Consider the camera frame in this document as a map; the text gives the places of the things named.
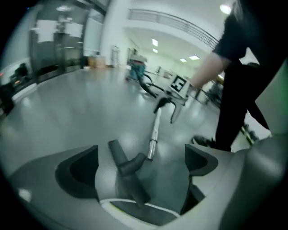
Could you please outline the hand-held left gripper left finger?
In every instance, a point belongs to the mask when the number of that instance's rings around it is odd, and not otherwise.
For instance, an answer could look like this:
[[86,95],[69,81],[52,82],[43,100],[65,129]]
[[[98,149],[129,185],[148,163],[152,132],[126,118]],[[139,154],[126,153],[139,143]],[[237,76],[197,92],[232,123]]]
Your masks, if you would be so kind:
[[94,225],[99,210],[97,145],[34,159],[9,178],[24,207],[43,225]]

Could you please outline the patterned cardboard box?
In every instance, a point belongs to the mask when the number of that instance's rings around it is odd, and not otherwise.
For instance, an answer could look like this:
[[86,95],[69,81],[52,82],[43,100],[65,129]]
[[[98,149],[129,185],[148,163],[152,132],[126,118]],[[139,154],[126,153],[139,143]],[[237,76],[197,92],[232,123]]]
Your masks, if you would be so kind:
[[95,68],[104,69],[106,67],[105,57],[102,56],[88,57],[88,66],[93,69]]

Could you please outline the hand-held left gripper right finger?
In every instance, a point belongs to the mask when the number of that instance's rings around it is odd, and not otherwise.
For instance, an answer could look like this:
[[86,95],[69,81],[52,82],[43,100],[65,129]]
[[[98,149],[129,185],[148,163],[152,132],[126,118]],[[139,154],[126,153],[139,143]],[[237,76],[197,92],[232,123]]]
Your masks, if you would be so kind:
[[185,145],[189,186],[180,215],[246,217],[246,149],[235,153]]

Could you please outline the teal vacuum cleaner body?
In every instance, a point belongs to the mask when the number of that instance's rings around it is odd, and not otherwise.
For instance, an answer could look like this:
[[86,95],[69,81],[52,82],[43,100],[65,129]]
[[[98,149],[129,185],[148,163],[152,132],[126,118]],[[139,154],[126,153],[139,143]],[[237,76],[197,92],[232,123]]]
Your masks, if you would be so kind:
[[127,78],[129,80],[136,80],[136,81],[142,79],[146,69],[145,64],[146,62],[147,58],[133,54],[129,59],[130,69],[128,71]]

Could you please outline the black backpack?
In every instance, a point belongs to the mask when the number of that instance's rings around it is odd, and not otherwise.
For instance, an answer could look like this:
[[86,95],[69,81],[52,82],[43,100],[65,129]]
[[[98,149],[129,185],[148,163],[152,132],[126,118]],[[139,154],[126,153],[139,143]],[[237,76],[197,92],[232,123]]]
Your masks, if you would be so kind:
[[30,79],[28,69],[25,63],[21,63],[14,72],[17,79],[25,78]]

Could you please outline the silver metal rod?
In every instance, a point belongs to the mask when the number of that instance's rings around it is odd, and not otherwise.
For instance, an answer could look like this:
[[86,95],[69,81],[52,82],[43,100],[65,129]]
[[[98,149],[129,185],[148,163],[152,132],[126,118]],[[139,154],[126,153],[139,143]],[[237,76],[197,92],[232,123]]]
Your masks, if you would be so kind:
[[147,159],[152,161],[154,157],[154,153],[156,150],[156,145],[158,143],[158,132],[159,132],[159,126],[160,126],[160,118],[161,118],[161,108],[159,108],[156,112],[156,117],[153,125],[153,130],[151,134],[151,139],[149,143],[149,151]]

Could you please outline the person's right forearm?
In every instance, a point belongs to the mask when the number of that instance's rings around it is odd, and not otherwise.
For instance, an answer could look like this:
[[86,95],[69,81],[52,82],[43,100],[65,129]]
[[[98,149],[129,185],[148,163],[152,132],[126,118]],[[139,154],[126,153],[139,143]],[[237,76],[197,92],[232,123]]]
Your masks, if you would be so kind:
[[202,88],[209,81],[216,79],[230,64],[231,61],[225,57],[216,53],[209,54],[191,78],[191,86],[196,89]]

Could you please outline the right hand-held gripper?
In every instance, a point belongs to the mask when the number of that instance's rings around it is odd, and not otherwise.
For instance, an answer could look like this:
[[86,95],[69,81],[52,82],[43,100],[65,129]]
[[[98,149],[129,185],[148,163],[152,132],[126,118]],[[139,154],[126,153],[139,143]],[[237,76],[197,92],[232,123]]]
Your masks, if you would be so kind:
[[166,94],[172,96],[171,103],[174,105],[174,110],[171,115],[170,123],[176,122],[178,116],[182,111],[182,107],[185,105],[186,100],[191,94],[189,79],[183,78],[179,75],[173,76],[169,81],[166,89]]

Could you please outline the person's black trousers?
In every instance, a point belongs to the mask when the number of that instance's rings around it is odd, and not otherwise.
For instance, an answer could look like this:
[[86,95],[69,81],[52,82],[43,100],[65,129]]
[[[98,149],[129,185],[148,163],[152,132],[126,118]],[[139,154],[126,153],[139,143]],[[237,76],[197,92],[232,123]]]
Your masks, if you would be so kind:
[[226,69],[216,139],[212,148],[231,151],[231,145],[244,124],[247,112],[268,129],[255,100],[269,82],[260,65],[253,62],[247,65],[234,63]]

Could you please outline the person's black shirt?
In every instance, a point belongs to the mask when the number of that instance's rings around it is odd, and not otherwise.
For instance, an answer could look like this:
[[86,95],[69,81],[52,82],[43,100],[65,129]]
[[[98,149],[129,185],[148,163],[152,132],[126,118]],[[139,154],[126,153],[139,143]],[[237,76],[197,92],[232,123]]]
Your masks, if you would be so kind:
[[250,49],[263,66],[288,56],[288,0],[235,0],[214,52],[231,61]]

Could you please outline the white paper sheet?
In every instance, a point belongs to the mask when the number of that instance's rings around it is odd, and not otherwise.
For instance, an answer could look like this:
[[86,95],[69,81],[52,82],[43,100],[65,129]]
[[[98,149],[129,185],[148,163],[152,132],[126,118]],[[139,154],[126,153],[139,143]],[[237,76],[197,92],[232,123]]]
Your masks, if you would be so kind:
[[56,21],[38,20],[36,30],[36,33],[38,35],[38,43],[53,41],[55,28]]
[[65,34],[70,35],[71,37],[82,37],[83,25],[78,23],[66,23],[65,25]]

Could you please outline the black framed glass door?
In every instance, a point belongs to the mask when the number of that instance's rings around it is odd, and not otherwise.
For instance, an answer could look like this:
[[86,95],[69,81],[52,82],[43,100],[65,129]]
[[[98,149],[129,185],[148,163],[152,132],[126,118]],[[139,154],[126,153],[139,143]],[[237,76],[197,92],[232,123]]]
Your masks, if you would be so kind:
[[[29,56],[37,83],[87,65],[99,54],[102,28],[109,0],[40,0],[29,31]],[[38,43],[37,21],[56,21],[54,40]],[[66,23],[83,25],[82,37],[65,34]]]

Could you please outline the black balcony railing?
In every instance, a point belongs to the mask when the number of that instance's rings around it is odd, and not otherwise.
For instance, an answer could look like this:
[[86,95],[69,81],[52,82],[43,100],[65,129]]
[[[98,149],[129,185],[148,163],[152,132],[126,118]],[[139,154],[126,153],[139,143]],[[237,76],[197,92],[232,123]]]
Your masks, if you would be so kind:
[[129,20],[155,22],[158,24],[170,26],[189,35],[192,35],[212,49],[214,49],[218,44],[218,39],[216,39],[201,27],[171,14],[146,9],[129,9],[127,18]]

